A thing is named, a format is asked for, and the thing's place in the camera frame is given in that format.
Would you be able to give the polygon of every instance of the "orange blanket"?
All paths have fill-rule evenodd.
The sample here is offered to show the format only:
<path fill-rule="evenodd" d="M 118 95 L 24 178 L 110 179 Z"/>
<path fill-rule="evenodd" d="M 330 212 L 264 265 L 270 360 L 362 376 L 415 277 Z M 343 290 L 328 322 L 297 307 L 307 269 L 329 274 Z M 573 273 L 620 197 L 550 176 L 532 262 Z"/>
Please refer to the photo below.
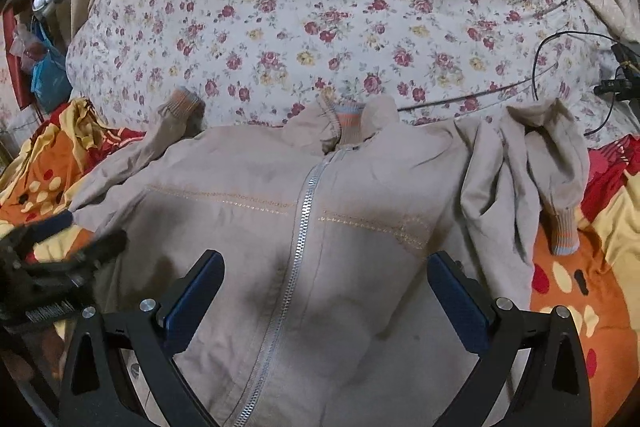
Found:
<path fill-rule="evenodd" d="M 564 305 L 580 334 L 593 426 L 615 415 L 638 381 L 640 344 L 640 139 L 592 150 L 590 179 L 577 209 L 580 248 L 553 256 L 540 224 L 534 246 L 531 310 Z"/>
<path fill-rule="evenodd" d="M 108 128 L 86 98 L 63 104 L 23 144 L 0 177 L 0 237 L 16 225 L 64 210 L 85 174 L 143 136 L 126 128 Z M 73 226 L 36 245 L 34 256 L 40 261 L 58 261 L 89 237 L 87 231 Z"/>

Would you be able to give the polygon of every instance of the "silver zipper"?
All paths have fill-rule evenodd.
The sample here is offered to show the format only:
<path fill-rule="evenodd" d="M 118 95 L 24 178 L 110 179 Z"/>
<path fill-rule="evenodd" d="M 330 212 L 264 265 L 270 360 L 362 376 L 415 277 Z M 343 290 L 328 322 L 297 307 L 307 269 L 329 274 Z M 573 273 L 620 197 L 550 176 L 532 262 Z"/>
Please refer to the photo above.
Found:
<path fill-rule="evenodd" d="M 260 393 L 262 392 L 262 388 L 264 387 L 264 383 L 266 382 L 267 375 L 269 373 L 271 359 L 273 358 L 273 353 L 275 352 L 276 345 L 278 344 L 278 340 L 280 338 L 282 325 L 284 324 L 284 320 L 287 318 L 287 312 L 289 312 L 289 305 L 293 297 L 293 291 L 296 289 L 296 282 L 298 282 L 300 266 L 302 265 L 302 257 L 305 253 L 306 235 L 309 229 L 309 217 L 311 216 L 311 204 L 314 199 L 316 187 L 318 187 L 318 180 L 320 179 L 322 171 L 324 171 L 324 168 L 329 165 L 332 159 L 344 156 L 344 151 L 340 152 L 342 152 L 342 154 L 338 153 L 332 156 L 332 158 L 327 158 L 321 164 L 316 165 L 306 178 L 306 192 L 305 197 L 302 200 L 300 223 L 298 226 L 298 240 L 296 241 L 296 250 L 293 257 L 293 264 L 291 267 L 291 273 L 289 275 L 289 281 L 287 282 L 287 287 L 282 297 L 282 307 L 280 308 L 280 313 L 276 317 L 273 317 L 273 319 L 271 319 L 271 323 L 268 327 L 268 331 L 273 331 L 273 338 L 271 339 L 271 344 L 269 345 L 267 354 L 264 357 L 264 363 L 260 371 L 260 377 L 258 377 L 258 380 L 255 383 L 254 390 L 249 397 L 249 401 L 245 404 L 242 412 L 238 415 L 238 418 L 236 418 L 233 427 L 244 427 L 244 425 L 249 420 L 249 417 L 252 415 L 256 404 L 258 403 L 258 399 L 260 398 Z"/>

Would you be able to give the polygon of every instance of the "blue bag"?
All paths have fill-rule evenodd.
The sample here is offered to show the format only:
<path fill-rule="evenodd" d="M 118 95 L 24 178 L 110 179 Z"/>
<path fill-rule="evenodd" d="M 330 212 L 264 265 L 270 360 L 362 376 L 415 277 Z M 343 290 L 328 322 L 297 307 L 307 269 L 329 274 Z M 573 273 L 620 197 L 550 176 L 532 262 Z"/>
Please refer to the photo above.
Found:
<path fill-rule="evenodd" d="M 47 48 L 47 55 L 33 68 L 31 92 L 36 96 L 43 110 L 52 113 L 61 103 L 67 102 L 71 95 L 71 84 L 66 77 L 66 60 L 45 35 L 39 23 L 34 24 L 32 32 Z"/>

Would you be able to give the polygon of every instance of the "screw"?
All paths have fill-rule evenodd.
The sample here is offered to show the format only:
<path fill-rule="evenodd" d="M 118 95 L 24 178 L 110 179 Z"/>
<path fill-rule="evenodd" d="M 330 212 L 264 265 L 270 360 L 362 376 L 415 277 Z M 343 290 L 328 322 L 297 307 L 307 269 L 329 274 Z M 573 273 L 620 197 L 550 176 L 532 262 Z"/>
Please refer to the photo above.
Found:
<path fill-rule="evenodd" d="M 87 306 L 84 310 L 82 310 L 82 317 L 85 319 L 90 319 L 95 315 L 95 308 L 93 306 Z"/>
<path fill-rule="evenodd" d="M 498 306 L 498 308 L 504 311 L 508 311 L 513 308 L 513 302 L 511 302 L 511 300 L 507 297 L 498 297 L 497 299 L 495 299 L 495 304 Z"/>
<path fill-rule="evenodd" d="M 155 307 L 156 307 L 156 301 L 154 301 L 153 299 L 145 299 L 142 302 L 140 302 L 140 309 L 145 313 L 150 312 Z"/>
<path fill-rule="evenodd" d="M 557 306 L 556 313 L 564 319 L 571 317 L 571 312 L 565 306 Z"/>

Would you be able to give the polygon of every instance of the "floral bedsheet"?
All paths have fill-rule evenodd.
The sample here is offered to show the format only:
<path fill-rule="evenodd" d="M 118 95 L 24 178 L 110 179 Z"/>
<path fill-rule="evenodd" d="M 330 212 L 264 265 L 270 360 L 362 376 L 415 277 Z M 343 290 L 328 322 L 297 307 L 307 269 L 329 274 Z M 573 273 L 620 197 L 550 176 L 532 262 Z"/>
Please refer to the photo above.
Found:
<path fill-rule="evenodd" d="M 282 124 L 318 92 L 391 94 L 413 124 L 491 119 L 507 100 L 532 100 L 535 49 L 565 29 L 607 32 L 584 0 L 96 0 L 67 68 L 109 124 L 132 128 L 180 84 L 206 102 L 209 126 Z M 540 96 L 580 103 L 612 74 L 608 48 L 549 42 Z"/>

